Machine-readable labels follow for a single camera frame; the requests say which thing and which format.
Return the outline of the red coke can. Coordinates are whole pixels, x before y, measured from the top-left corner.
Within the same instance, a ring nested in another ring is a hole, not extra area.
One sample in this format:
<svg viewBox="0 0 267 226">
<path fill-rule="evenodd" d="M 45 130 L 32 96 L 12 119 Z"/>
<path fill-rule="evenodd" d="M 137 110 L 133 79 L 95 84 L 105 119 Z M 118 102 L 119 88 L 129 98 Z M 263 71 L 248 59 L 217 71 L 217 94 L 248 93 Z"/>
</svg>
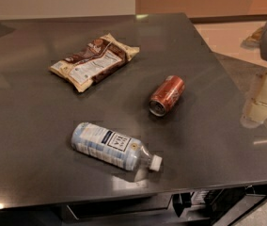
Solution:
<svg viewBox="0 0 267 226">
<path fill-rule="evenodd" d="M 184 81 L 176 75 L 169 75 L 150 96 L 149 111 L 157 117 L 163 117 L 173 108 L 184 90 Z"/>
</svg>

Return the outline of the black equipment under table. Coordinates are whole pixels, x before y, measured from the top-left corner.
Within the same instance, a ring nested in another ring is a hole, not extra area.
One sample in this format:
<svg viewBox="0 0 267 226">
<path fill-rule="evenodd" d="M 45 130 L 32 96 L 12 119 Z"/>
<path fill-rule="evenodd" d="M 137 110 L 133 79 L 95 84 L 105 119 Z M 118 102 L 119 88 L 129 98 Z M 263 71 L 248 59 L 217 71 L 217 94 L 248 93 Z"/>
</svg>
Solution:
<svg viewBox="0 0 267 226">
<path fill-rule="evenodd" d="M 172 196 L 181 226 L 233 226 L 266 197 L 257 186 L 202 190 Z"/>
</svg>

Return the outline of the brown cream snack bag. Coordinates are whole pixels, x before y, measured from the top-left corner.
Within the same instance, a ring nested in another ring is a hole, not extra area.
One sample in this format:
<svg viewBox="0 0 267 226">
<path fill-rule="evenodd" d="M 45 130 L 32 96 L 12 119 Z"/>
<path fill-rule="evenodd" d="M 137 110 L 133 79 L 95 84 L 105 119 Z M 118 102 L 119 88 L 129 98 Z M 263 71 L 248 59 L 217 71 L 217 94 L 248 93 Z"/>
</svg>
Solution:
<svg viewBox="0 0 267 226">
<path fill-rule="evenodd" d="M 78 92 L 101 82 L 140 52 L 117 41 L 110 33 L 90 42 L 82 51 L 59 60 L 49 70 L 72 83 Z"/>
</svg>

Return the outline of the clear plastic tea bottle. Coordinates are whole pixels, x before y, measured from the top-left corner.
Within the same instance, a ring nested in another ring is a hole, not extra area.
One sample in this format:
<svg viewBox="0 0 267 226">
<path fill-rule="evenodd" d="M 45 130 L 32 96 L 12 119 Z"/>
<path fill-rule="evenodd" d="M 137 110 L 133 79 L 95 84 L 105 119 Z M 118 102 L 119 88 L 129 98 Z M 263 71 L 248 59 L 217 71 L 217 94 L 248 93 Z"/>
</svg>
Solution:
<svg viewBox="0 0 267 226">
<path fill-rule="evenodd" d="M 163 158 L 151 154 L 138 139 L 100 127 L 80 123 L 72 133 L 72 148 L 123 170 L 134 171 L 140 166 L 159 171 Z"/>
</svg>

